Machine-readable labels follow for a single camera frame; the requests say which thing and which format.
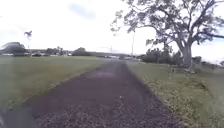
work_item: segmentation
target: large tree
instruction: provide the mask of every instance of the large tree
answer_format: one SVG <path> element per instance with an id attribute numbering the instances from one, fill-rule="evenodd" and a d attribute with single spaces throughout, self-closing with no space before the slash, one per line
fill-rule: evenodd
<path id="1" fill-rule="evenodd" d="M 223 0 L 122 0 L 129 6 L 116 12 L 111 24 L 112 31 L 119 31 L 119 21 L 129 26 L 128 33 L 137 28 L 150 27 L 156 32 L 155 39 L 146 44 L 164 43 L 168 47 L 175 42 L 181 51 L 184 64 L 191 66 L 193 43 L 224 38 L 218 33 L 224 27 L 224 20 L 214 15 L 215 7 Z"/>
<path id="2" fill-rule="evenodd" d="M 2 46 L 3 53 L 10 53 L 10 54 L 21 54 L 26 53 L 27 50 L 25 49 L 23 44 L 19 42 L 10 42 Z"/>

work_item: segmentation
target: paved path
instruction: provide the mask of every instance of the paved path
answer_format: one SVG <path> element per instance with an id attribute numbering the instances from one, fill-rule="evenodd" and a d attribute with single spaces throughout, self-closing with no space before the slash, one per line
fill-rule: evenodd
<path id="1" fill-rule="evenodd" d="M 36 96 L 5 119 L 8 128 L 182 128 L 121 61 Z"/>

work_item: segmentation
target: green lawn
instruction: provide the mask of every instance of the green lawn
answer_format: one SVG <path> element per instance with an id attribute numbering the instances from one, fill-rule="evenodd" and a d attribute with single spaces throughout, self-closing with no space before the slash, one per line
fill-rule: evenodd
<path id="1" fill-rule="evenodd" d="M 223 128 L 224 71 L 186 75 L 167 65 L 127 62 L 131 71 L 192 128 Z"/>
<path id="2" fill-rule="evenodd" d="M 22 103 L 105 62 L 94 57 L 0 57 L 0 107 Z"/>

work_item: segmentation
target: sky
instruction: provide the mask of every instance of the sky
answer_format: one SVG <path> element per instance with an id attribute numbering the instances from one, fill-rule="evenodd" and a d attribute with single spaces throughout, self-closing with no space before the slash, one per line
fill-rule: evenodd
<path id="1" fill-rule="evenodd" d="M 0 45 L 18 41 L 35 49 L 62 47 L 75 50 L 131 53 L 133 33 L 125 30 L 117 37 L 110 31 L 115 12 L 124 9 L 120 0 L 0 0 Z M 222 8 L 216 9 L 221 15 Z M 33 31 L 30 40 L 25 31 Z M 152 29 L 139 29 L 134 36 L 134 54 L 144 54 L 153 38 Z M 224 59 L 222 40 L 194 45 L 193 56 L 217 62 Z"/>

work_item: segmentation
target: pole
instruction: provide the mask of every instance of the pole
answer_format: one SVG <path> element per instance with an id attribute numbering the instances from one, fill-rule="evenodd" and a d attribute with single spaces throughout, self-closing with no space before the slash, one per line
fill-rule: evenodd
<path id="1" fill-rule="evenodd" d="M 134 42 L 135 42 L 135 31 L 133 34 L 133 38 L 132 38 L 132 47 L 131 47 L 131 54 L 133 55 L 133 51 L 134 51 Z"/>

